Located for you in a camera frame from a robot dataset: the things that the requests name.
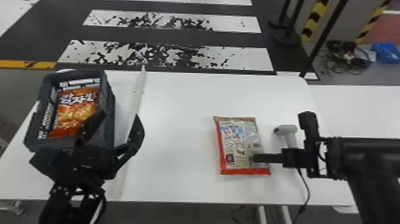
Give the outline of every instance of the yellow and black striped pole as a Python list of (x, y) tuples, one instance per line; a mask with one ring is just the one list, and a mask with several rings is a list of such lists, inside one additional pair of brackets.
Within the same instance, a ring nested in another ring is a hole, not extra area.
[(325, 15), (329, 0), (318, 0), (314, 8), (311, 11), (310, 16), (308, 17), (307, 22), (305, 23), (305, 27), (303, 32), (301, 33), (301, 40), (303, 42), (308, 42), (311, 40), (311, 36), (314, 31), (318, 28), (318, 23), (321, 20), (322, 16)]
[(360, 35), (356, 38), (354, 42), (361, 43), (368, 32), (374, 27), (375, 22), (378, 20), (380, 15), (386, 10), (391, 0), (385, 0), (377, 10), (372, 14), (370, 21), (362, 28)]

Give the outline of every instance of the blue object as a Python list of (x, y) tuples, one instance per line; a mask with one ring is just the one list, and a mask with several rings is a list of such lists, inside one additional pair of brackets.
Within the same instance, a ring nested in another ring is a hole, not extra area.
[(377, 42), (372, 44), (372, 51), (376, 52), (377, 59), (388, 64), (400, 63), (400, 51), (394, 43)]

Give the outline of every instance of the tabletop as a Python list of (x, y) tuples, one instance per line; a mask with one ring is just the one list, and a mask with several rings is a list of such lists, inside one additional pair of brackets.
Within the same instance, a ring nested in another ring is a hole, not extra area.
[[(116, 96), (115, 143), (124, 141), (138, 72), (106, 71)], [(218, 142), (213, 116), (251, 116), (265, 152), (278, 153), (284, 140), (274, 127), (298, 125), (297, 114), (314, 111), (321, 134), (328, 135), (309, 87), (298, 77), (239, 76), (149, 72), (140, 118), (145, 140), (114, 181), (106, 184), (109, 200), (185, 203), (302, 204), (305, 188), (297, 172), (271, 165), (271, 176), (219, 174)], [(0, 160), (0, 179), (7, 184), (0, 198), (46, 199), (52, 182), (28, 163), (23, 145), (31, 113)], [(296, 134), (302, 145), (304, 134)], [(310, 204), (354, 204), (346, 182), (308, 179)]]

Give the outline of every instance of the red snack bag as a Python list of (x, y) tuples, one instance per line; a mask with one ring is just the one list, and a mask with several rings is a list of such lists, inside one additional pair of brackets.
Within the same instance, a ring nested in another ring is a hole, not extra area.
[(98, 88), (81, 88), (58, 93), (54, 128), (48, 138), (75, 135), (80, 125), (96, 112)]
[(252, 163), (251, 155), (263, 153), (254, 117), (216, 117), (222, 175), (270, 175), (267, 164)]

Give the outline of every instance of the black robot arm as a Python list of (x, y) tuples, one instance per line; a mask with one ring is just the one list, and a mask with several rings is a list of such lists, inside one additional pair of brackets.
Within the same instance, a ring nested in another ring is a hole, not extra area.
[[(299, 123), (305, 132), (304, 149), (256, 154), (253, 162), (305, 168), (309, 178), (346, 180), (364, 224), (400, 223), (400, 139), (324, 138), (312, 112), (299, 114)], [(327, 147), (325, 157), (321, 144)], [(321, 174), (318, 160), (326, 162), (326, 174)]]
[[(55, 182), (39, 224), (96, 223), (103, 214), (107, 201), (102, 185), (115, 178), (118, 170), (138, 152), (145, 137), (142, 122), (136, 116), (125, 144), (114, 149), (89, 145), (105, 116), (100, 111), (82, 124), (73, 149), (42, 148), (31, 158), (30, 163)], [(77, 195), (83, 199), (74, 205), (71, 200)]]

